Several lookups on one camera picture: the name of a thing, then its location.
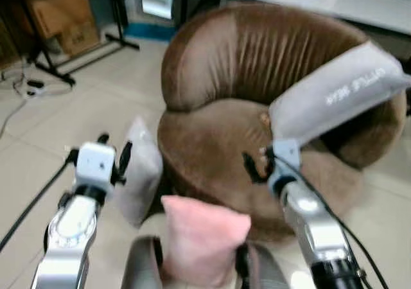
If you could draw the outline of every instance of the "pink cushion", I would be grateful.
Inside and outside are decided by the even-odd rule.
[[[180,196],[163,196],[170,249],[163,268],[176,279],[216,288],[232,278],[236,248],[250,230],[249,215]]]

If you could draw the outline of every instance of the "brown armchair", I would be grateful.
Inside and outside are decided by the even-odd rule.
[[[241,153],[258,158],[259,148],[271,142],[260,115],[274,99],[365,41],[348,24],[272,4],[239,4],[195,17],[162,63],[167,109],[158,142],[168,182],[180,195],[251,215],[251,238],[292,235],[277,200],[251,184]],[[401,94],[304,147],[302,173],[337,214],[358,196],[362,168],[400,135],[405,107]]]

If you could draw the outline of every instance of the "brown velvet upholstery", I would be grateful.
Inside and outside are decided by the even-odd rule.
[[[239,4],[195,17],[162,63],[167,111],[158,140],[171,185],[182,195],[250,214],[252,238],[291,235],[267,188],[251,185],[241,152],[258,158],[258,149],[272,140],[259,117],[274,99],[366,40],[342,22],[272,4]],[[357,195],[359,170],[387,151],[404,119],[401,95],[304,148],[303,174],[337,213]]]

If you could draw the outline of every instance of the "cardboard box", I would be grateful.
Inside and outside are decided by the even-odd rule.
[[[18,61],[19,55],[3,21],[0,21],[0,69]]]
[[[69,27],[93,20],[89,0],[26,0],[33,21],[43,39],[53,37]],[[22,6],[14,8],[23,28],[33,33]]]
[[[64,53],[76,55],[100,43],[97,29],[93,22],[86,22],[64,30],[58,37]]]

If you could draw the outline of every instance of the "floor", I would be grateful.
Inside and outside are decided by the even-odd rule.
[[[52,176],[71,146],[92,141],[106,130],[111,143],[121,147],[136,115],[156,133],[165,108],[161,96],[161,59],[167,44],[142,40],[141,52],[123,49],[74,74],[72,93],[30,101],[9,122],[0,139],[0,236],[26,204]],[[44,73],[32,76],[52,80]],[[18,99],[0,90],[0,122]],[[72,169],[50,189],[0,255],[0,288],[29,288],[42,255],[42,235],[56,211],[63,190],[71,187]],[[411,282],[411,125],[385,158],[365,173],[365,190],[357,206],[345,216],[376,260],[390,288],[408,288]],[[128,249],[143,234],[159,235],[167,249],[164,215],[151,217],[140,230],[131,227],[112,203],[99,219],[92,246],[87,288],[120,288]],[[270,246],[293,289],[313,288],[296,243]],[[363,256],[374,288],[376,278]],[[233,281],[228,288],[235,288]],[[172,282],[167,288],[192,286]]]

